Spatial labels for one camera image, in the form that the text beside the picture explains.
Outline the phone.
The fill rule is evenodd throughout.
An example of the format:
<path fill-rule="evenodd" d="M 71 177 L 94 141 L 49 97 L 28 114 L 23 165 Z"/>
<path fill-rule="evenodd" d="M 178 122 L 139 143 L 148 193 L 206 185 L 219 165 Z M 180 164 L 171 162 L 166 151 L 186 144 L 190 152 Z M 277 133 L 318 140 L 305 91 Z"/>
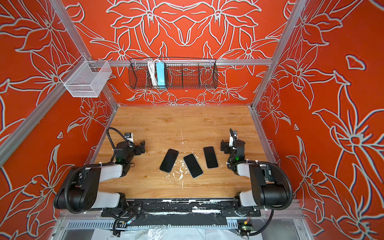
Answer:
<path fill-rule="evenodd" d="M 208 169 L 214 169 L 219 167 L 219 163 L 217 160 L 216 152 L 214 147 L 204 147 L 203 148 L 206 165 Z"/>

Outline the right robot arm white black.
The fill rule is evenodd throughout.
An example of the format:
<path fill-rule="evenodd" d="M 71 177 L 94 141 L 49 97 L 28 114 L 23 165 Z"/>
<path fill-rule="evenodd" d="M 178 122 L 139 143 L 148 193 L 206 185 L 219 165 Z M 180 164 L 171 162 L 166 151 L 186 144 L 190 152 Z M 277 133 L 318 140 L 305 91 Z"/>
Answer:
<path fill-rule="evenodd" d="M 249 191 L 239 192 L 234 197 L 235 206 L 287 209 L 293 201 L 293 188 L 285 172 L 277 164 L 246 159 L 246 143 L 239 140 L 236 131 L 230 129 L 229 132 L 229 141 L 221 142 L 221 151 L 229 155 L 227 168 L 251 181 Z"/>

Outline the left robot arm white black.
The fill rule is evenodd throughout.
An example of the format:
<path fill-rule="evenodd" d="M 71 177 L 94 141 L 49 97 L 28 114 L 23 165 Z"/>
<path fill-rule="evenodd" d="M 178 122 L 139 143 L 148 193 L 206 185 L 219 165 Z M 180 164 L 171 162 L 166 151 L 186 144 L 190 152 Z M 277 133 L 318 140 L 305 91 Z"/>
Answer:
<path fill-rule="evenodd" d="M 100 183 L 127 175 L 133 167 L 133 159 L 146 152 L 146 142 L 135 144 L 133 133 L 122 134 L 113 127 L 106 129 L 113 149 L 107 163 L 88 164 L 70 169 L 54 198 L 54 208 L 80 214 L 89 210 L 126 210 L 129 205 L 123 193 L 108 193 L 99 190 Z"/>

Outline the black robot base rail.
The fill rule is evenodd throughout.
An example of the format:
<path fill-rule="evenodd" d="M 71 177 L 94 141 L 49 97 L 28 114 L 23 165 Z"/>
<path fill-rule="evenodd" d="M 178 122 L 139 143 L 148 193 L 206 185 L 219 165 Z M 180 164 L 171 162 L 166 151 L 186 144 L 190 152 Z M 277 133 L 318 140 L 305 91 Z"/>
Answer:
<path fill-rule="evenodd" d="M 105 218 L 129 219 L 131 226 L 230 226 L 230 219 L 258 218 L 260 210 L 242 207 L 233 198 L 127 199 L 125 205 L 102 210 Z"/>

